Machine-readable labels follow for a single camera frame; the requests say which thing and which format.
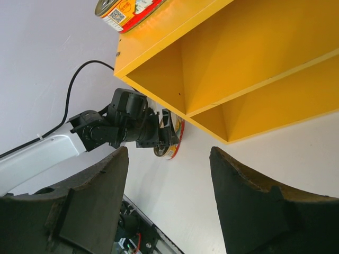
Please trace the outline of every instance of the red wire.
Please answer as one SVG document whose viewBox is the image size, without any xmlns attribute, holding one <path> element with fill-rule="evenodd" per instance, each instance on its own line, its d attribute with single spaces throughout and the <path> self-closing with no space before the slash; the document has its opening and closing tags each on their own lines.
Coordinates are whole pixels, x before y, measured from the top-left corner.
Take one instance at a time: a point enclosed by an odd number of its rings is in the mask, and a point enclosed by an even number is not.
<svg viewBox="0 0 339 254">
<path fill-rule="evenodd" d="M 139 236 L 139 241 L 138 241 L 138 247 L 135 249 L 134 254 L 138 253 L 140 249 L 140 245 L 141 245 L 141 234 L 137 233 L 137 235 Z"/>
</svg>

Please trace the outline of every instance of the red can label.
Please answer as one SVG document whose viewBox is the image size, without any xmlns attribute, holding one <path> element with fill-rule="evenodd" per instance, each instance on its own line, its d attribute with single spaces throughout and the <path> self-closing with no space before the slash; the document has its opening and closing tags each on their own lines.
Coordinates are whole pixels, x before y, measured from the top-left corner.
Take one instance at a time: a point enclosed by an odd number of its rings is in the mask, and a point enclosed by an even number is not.
<svg viewBox="0 0 339 254">
<path fill-rule="evenodd" d="M 101 18 L 118 32 L 130 30 L 163 0 L 119 0 Z"/>
</svg>

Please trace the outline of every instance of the can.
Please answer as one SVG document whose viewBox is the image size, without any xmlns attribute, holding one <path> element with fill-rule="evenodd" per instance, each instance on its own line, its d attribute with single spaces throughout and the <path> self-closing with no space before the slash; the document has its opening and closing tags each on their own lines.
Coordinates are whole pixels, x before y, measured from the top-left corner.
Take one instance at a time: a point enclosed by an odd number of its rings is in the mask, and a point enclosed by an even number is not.
<svg viewBox="0 0 339 254">
<path fill-rule="evenodd" d="M 95 15 L 119 33 L 125 33 L 147 18 L 166 0 L 99 0 Z"/>
<path fill-rule="evenodd" d="M 185 129 L 185 121 L 181 117 L 173 114 L 172 112 L 171 112 L 171 117 L 172 117 L 172 121 L 174 125 L 174 131 L 179 138 L 179 144 L 175 144 L 170 147 L 155 147 L 154 148 L 154 154 L 156 156 L 165 157 L 167 160 L 173 159 L 178 153 L 180 143 L 181 143 L 181 140 L 184 134 L 184 129 Z"/>
</svg>

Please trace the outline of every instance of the yellow wooden shelf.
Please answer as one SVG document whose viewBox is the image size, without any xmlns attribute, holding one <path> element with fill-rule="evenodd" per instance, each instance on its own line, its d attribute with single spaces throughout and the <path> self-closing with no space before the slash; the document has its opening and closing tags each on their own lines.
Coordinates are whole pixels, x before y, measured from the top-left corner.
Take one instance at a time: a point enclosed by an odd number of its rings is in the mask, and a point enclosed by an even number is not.
<svg viewBox="0 0 339 254">
<path fill-rule="evenodd" d="M 167 0 L 115 75 L 223 142 L 339 109 L 338 0 Z"/>
</svg>

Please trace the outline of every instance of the qr code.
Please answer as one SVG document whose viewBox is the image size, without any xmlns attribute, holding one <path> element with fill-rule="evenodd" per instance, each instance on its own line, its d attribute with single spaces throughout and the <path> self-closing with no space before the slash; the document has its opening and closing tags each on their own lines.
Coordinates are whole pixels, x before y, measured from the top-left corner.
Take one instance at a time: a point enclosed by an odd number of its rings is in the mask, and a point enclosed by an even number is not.
<svg viewBox="0 0 339 254">
<path fill-rule="evenodd" d="M 110 17 L 119 24 L 125 19 L 126 16 L 123 15 L 118 9 L 114 9 L 114 11 L 110 14 Z"/>
</svg>

